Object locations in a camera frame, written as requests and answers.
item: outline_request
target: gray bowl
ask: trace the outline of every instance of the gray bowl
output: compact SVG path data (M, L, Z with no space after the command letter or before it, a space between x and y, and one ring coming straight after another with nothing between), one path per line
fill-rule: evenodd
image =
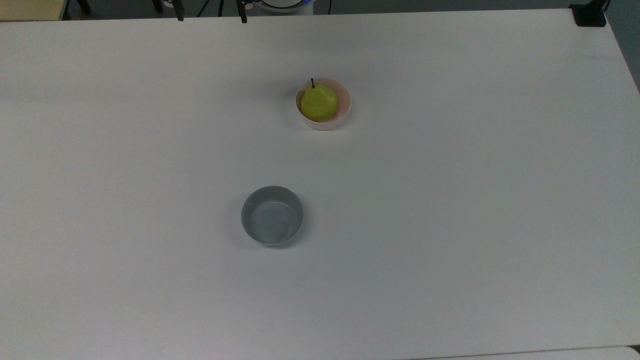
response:
M290 240L300 229L305 212L302 203L289 189L267 186L255 190L244 202L242 226L255 241L278 246Z

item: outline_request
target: floor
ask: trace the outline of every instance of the floor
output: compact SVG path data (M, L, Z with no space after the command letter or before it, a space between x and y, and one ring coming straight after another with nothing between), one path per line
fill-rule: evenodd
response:
M151 0L88 0L91 15L80 14L74 0L69 0L73 19L143 19L175 17L172 8L156 13ZM316 14L326 13L330 0L317 0ZM468 10L542 9L567 8L570 3L587 3L588 0L333 0L332 14L388 13L388 12L441 12ZM195 17L205 0L182 0L186 17ZM202 17L215 17L220 0L210 0ZM223 16L237 16L235 1L227 0ZM629 70L640 89L640 0L612 0L607 11L620 49Z

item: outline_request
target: table surface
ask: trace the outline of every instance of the table surface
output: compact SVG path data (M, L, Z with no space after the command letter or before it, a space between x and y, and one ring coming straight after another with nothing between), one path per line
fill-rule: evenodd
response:
M67 0L0 0L0 21L60 20Z
M0 24L8 359L640 343L640 96L569 10ZM298 118L310 77L348 123ZM241 227L266 185L298 240Z
M449 357L449 360L640 360L630 347L587 348L580 350L525 352L487 356Z

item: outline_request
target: pink bowl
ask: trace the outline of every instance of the pink bowl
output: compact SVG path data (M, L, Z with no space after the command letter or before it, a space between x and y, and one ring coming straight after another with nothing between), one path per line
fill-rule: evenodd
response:
M351 108L351 96L349 95L347 88L342 86L342 84L340 84L336 80L314 78L314 82L316 84L328 86L335 92L335 95L338 97L338 108L335 111L335 114L333 114L332 117L322 121L313 121L302 114L302 111L300 110L300 100L302 99L302 95L305 94L305 90L311 86L311 80L304 83L304 85L302 85L300 89L298 89L298 93L296 93L296 106L298 107L298 112L302 117L302 121L304 121L305 124L309 125L309 127L316 130L333 130L344 123L344 116L347 115L349 109Z

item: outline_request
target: pear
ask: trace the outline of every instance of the pear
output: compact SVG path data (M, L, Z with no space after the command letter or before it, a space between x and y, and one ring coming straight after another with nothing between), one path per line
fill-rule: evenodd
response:
M322 121L335 114L338 108L338 97L328 86L315 84L311 79L311 86L305 90L300 100L302 114L313 121Z

